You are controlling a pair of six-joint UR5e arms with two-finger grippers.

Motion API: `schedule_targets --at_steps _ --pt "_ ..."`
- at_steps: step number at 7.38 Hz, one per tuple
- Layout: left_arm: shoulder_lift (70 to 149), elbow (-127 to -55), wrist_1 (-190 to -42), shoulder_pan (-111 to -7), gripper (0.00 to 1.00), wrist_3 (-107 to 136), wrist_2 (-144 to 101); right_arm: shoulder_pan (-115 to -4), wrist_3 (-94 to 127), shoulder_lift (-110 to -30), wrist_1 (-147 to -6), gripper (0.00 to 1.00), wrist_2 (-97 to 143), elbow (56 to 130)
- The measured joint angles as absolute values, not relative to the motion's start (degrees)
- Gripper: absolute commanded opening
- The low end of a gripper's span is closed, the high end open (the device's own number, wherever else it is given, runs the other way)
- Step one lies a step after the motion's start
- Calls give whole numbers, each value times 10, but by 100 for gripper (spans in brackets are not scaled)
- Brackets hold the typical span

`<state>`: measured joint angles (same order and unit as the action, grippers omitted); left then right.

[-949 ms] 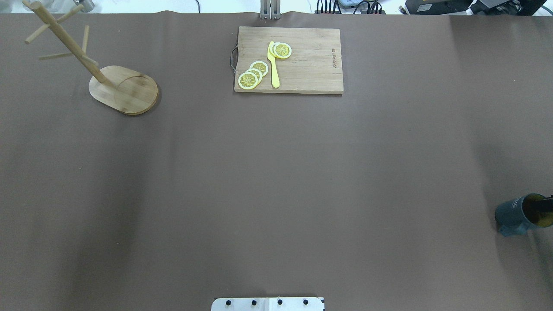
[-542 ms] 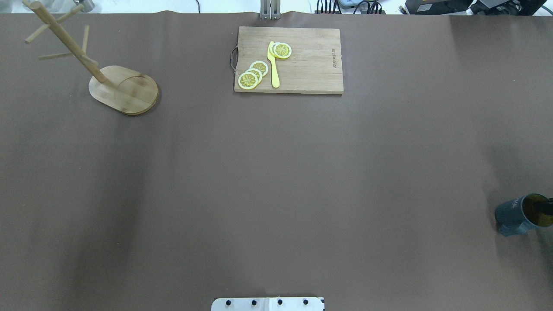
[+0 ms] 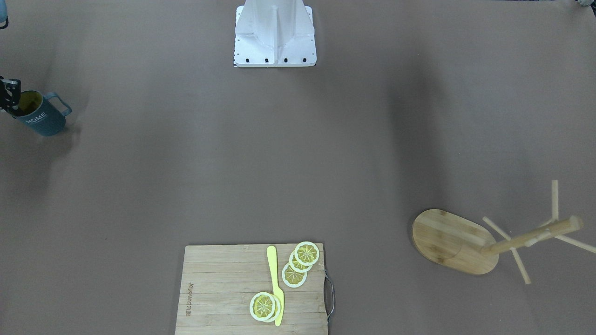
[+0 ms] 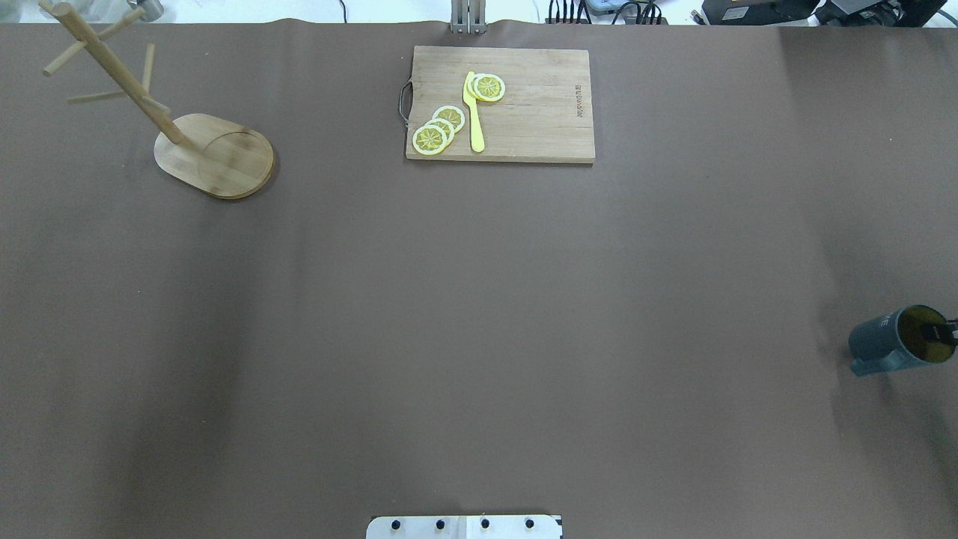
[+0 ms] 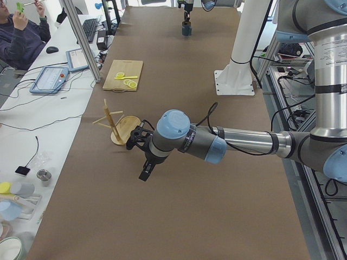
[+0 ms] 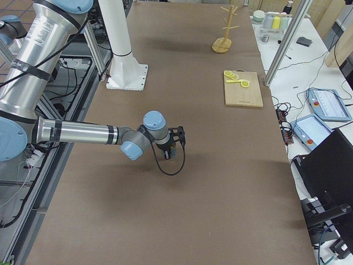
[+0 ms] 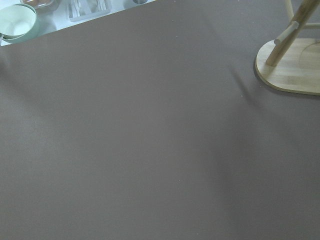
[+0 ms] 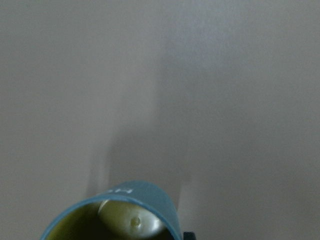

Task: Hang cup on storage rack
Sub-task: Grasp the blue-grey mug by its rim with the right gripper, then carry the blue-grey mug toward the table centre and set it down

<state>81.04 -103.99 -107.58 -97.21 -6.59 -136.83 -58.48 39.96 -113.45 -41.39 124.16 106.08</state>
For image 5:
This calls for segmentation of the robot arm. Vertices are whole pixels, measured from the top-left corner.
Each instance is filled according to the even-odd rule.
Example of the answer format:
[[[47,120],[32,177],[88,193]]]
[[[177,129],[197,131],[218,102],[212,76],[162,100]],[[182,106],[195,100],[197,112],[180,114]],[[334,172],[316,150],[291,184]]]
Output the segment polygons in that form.
[[[193,0],[186,0],[186,1],[177,1],[178,7],[180,8],[182,5],[184,5],[184,21],[183,25],[189,25],[190,24],[190,13],[193,10],[194,1]],[[210,11],[214,8],[216,4],[216,1],[211,0],[201,0],[201,5],[204,11]]]
[[[314,43],[316,125],[309,132],[255,132],[191,123],[180,110],[163,114],[155,131],[132,132],[127,145],[143,141],[147,180],[172,150],[218,163],[226,150],[275,154],[302,163],[327,177],[346,181],[346,1],[281,1],[278,38]]]

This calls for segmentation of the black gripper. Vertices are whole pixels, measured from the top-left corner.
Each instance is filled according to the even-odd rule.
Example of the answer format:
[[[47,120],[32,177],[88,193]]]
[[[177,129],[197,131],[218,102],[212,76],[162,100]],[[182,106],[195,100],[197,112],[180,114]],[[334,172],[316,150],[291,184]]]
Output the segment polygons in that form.
[[[143,170],[139,176],[142,181],[147,181],[151,175],[156,164],[161,164],[165,161],[165,157],[159,157],[153,154],[151,151],[145,152],[146,162],[144,163]]]
[[[190,12],[192,11],[192,3],[184,2],[184,11],[183,25],[190,25]]]

